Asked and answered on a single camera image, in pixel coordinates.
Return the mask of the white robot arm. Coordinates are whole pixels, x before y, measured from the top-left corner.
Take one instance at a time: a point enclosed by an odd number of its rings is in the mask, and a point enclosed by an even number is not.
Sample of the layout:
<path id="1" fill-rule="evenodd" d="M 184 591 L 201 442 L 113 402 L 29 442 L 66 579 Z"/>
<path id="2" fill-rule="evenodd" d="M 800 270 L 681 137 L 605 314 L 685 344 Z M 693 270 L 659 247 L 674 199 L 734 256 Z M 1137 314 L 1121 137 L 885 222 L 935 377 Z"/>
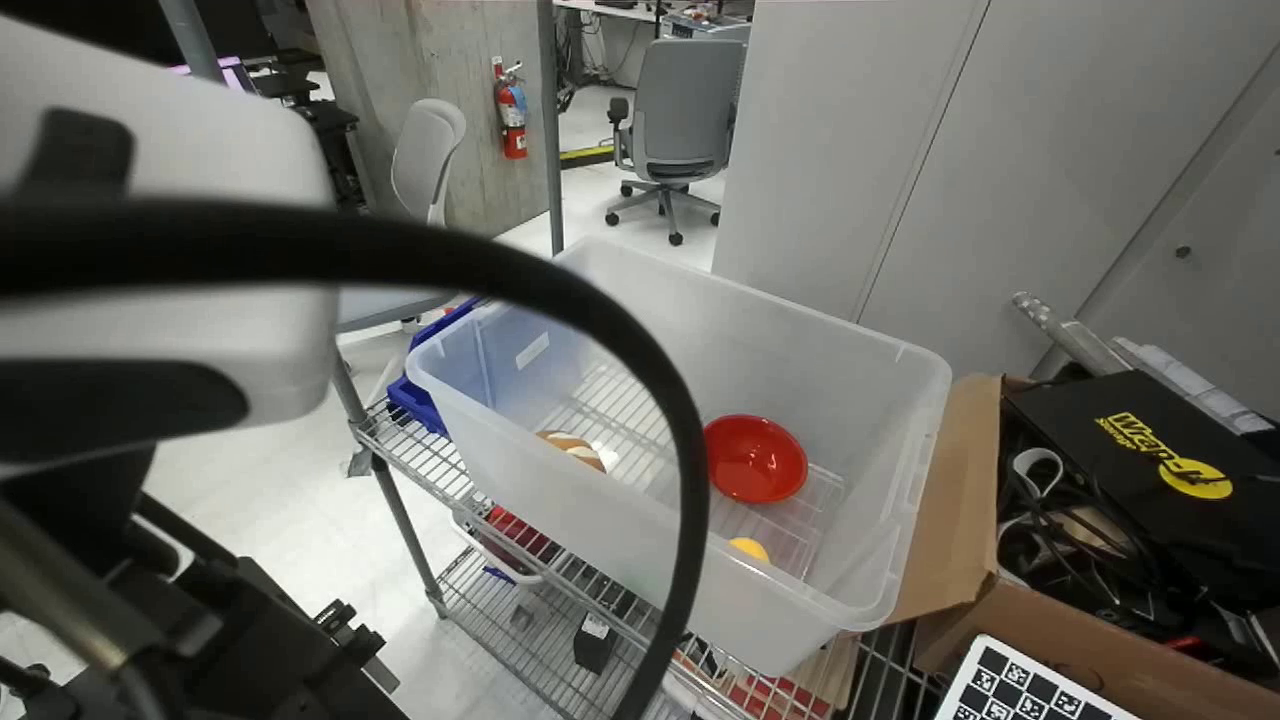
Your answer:
<path id="1" fill-rule="evenodd" d="M 4 15 L 0 195 L 4 475 L 323 402 L 336 295 L 251 271 L 332 203 L 283 106 Z"/>

